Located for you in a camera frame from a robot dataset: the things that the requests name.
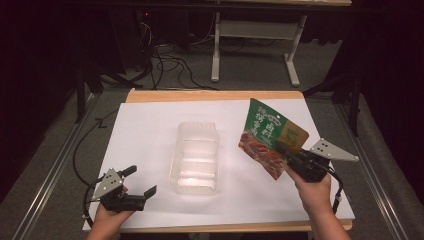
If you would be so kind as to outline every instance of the dark background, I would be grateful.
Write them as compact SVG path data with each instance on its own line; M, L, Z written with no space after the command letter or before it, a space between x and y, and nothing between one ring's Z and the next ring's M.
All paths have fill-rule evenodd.
M344 40L329 72L331 78L345 72L354 63L357 49L366 46L373 33L378 33L368 53L366 71L360 75L362 93L393 156L424 202L424 164L420 153L424 133L424 22L419 4L412 0L353 1L352 8L386 7L388 15L379 20L364 17L358 22L352 22L349 16L314 15L308 17L301 41L319 39L326 44ZM128 54L139 51L132 14L129 10L70 12L52 0L1 3L0 167L7 173L0 179L1 199L25 169L46 129L75 89L81 52L115 72L123 72L125 67L142 60ZM267 21L276 16L230 17ZM152 12L147 20L164 41L176 42L186 49L189 32L202 37L210 26L210 16L205 13ZM75 51L69 40L75 32L79 32L79 41L84 43L81 52Z

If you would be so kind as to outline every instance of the black cable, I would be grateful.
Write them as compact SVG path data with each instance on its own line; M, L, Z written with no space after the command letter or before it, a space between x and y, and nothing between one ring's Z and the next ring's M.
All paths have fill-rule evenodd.
M331 167L325 167L317 162L313 162L315 166L325 170L326 172L328 172L331 176L333 176L338 182L339 182L339 189L336 192L336 196L334 198L334 202L333 202L333 213L336 214L337 212L337 208L339 207L340 202L342 201L341 198L341 193L343 190L343 181L339 178L339 176L336 174L336 172L334 171L333 168Z
M87 197L88 197L88 193L90 192L90 190L91 189L94 190L96 184L99 183L99 182L101 182L102 180L103 180L103 177L97 179L96 181L94 181L93 183L91 183L90 186L87 187L87 190L85 191L85 194L84 194L84 199L82 201L82 209L83 209L83 212L84 212L83 217L87 221L87 223L90 226L90 228L93 227L93 219L91 219L91 217L90 217L90 212L88 211L87 203L91 203L93 201L88 201L87 202Z
M200 84L198 84L198 83L196 83L195 81L194 81L194 79L193 79L193 72L191 71L191 69L190 69L190 67L188 66L188 64L187 64L187 62L184 60L184 59L182 59L182 58L178 58L178 57L174 57L174 56L171 56L171 55L168 55L168 54L162 54L162 57L161 56L159 56L159 54L157 55L157 56L153 56L154 58L160 58L159 59L159 61L161 61L160 63L158 63L157 64L157 68L159 69L159 66L161 66L161 68L159 69L160 71L162 71L162 72L165 72L165 71L171 71L171 70L175 70L175 69L177 69L179 66L181 66L182 67L182 69L180 70L180 72L178 73L178 82L184 87L184 88L187 88L187 89L208 89L208 90L218 90L218 89L216 89L216 88L213 88L213 87L209 87L209 86L203 86L203 85L200 85ZM175 63L175 66L173 66L171 69L167 69L167 70L165 70L164 69L164 62L172 62L172 63ZM182 81L181 81L181 74L183 73L183 71L184 70L188 70L188 72L189 72L189 75L190 75L190 81L195 85L195 87L189 87L189 86L186 86L185 84L183 84L182 83Z
M88 183L86 180L84 180L82 177L81 177L81 175L78 173L78 170L77 170L77 166L76 166L76 155L77 155L77 151L78 151L78 148L80 147L80 145L81 145L81 143L84 141L84 139L88 136L88 134L90 134L96 127L98 127L98 126L100 126L101 125L101 123L106 119L106 118L108 118L109 116L111 116L112 114L114 114L115 112L117 112L118 111L118 109L115 109L114 111L112 111L111 113L109 113L109 114L107 114L105 117L103 117L103 118L100 118L100 119L96 119L97 120L97 123L96 124L94 124L94 126L92 126L85 134L84 134L84 136L82 136L81 137L81 139L79 140L79 142L78 142L78 144L76 145L76 147L75 147L75 149L74 149L74 152L73 152L73 155L72 155L72 167L73 167L73 169L74 169L74 172L75 172L75 175L77 175L77 177L78 177L78 179L82 182L82 183L84 183L86 186L88 186L88 187L90 187L91 186L91 184L90 183Z

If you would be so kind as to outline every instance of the gray floor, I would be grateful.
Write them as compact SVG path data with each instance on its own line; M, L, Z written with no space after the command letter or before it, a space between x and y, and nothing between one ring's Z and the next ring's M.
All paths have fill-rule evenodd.
M316 42L301 44L295 57L295 66L301 86L289 84L281 54L289 48L287 42L269 43L253 41L240 51L237 42L224 43L221 54L221 75L219 83L210 82L212 49L209 45L196 45L190 52L160 48L163 59L166 55L183 58L190 67L193 80L200 85L220 90L306 90L320 83L330 67L340 44L320 46ZM157 81L160 71L154 59L153 77ZM184 88L190 83L189 71L180 75L180 65L175 61L164 62L164 72L158 88ZM134 75L129 69L128 77ZM150 89L153 84L149 77L140 81ZM85 191L72 169L72 151L76 142L71 142L69 151L63 148L72 139L75 129L81 128L77 141L95 124L95 118L104 117L125 101L128 89L105 84L105 92L89 100L91 110L83 124L74 124L76 100L73 96L64 111L46 132L46 138L25 172L18 179L9 195L0 206L0 239L12 239L19 229L28 239L84 239L81 231L82 196ZM353 137L345 126L344 105L333 105L329 93L318 93L307 99L320 135L330 142L360 155L361 162L334 162L335 169L345 183L345 192L356 219L349 231L352 239L424 239L424 211L410 185L405 180L384 140L375 126L366 102L361 98L361 112L358 119L359 137ZM114 118L104 121L107 128L96 128L78 149L77 167L86 179L97 177L102 158L113 129ZM46 177L51 169L57 169L58 180ZM43 183L50 183L43 201L38 207L31 207ZM20 227L29 209L36 209L32 224Z

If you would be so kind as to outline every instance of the human hand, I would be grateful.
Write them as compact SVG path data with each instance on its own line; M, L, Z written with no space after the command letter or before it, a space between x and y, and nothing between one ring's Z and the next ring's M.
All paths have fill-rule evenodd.
M123 190L124 192L128 191L126 187L124 187ZM112 239L112 237L119 232L121 225L134 213L135 211L122 211L119 213L107 211L102 204L99 204L87 240Z
M300 177L287 164L284 166L287 174L295 182L295 186L299 191L303 208L309 215L316 215L323 212L332 212L330 202L331 176L327 174L321 182L308 183Z

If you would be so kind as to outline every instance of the snack bag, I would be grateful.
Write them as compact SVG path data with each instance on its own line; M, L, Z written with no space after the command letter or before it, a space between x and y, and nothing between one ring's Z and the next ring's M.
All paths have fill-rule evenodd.
M276 148L296 154L309 134L266 104L251 98L239 147L277 180L284 171L282 155Z

